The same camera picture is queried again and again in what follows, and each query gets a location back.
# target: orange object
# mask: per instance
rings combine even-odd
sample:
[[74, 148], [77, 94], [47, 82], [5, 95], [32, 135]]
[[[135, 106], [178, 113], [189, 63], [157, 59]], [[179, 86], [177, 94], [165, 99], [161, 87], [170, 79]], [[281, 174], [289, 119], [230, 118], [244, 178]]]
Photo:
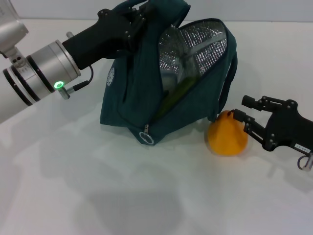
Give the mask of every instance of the orange object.
[[220, 155], [237, 155], [247, 146], [248, 134], [244, 125], [233, 119], [233, 113], [223, 111], [212, 123], [208, 131], [208, 140], [214, 152]]

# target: insulated lunch bag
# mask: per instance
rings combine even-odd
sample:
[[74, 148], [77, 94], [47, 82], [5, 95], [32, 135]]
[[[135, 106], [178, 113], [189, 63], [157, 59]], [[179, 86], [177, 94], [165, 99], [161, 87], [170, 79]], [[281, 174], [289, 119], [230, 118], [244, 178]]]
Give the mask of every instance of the insulated lunch bag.
[[[128, 0], [115, 9], [144, 0]], [[157, 10], [139, 49], [114, 61], [107, 78], [101, 124], [127, 127], [155, 145], [166, 135], [222, 111], [237, 69], [236, 40], [218, 19], [179, 27], [190, 6], [150, 0]]]

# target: white surface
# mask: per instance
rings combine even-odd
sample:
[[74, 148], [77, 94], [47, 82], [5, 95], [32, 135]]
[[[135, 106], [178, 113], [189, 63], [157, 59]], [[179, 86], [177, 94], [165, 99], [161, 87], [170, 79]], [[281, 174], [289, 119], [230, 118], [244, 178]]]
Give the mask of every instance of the white surface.
[[[97, 19], [124, 0], [11, 0], [22, 18]], [[186, 0], [186, 20], [313, 22], [312, 0]]]
[[[25, 23], [25, 55], [93, 24]], [[268, 113], [240, 105], [245, 94], [292, 98], [313, 119], [313, 24], [226, 25], [239, 57], [226, 107], [265, 124]], [[99, 61], [94, 81], [70, 100], [54, 93], [0, 125], [1, 235], [312, 234], [313, 173], [297, 168], [296, 151], [269, 153], [250, 141], [238, 157], [215, 156], [204, 142], [206, 120], [155, 147], [101, 126], [111, 63]], [[87, 77], [89, 70], [80, 79]]]

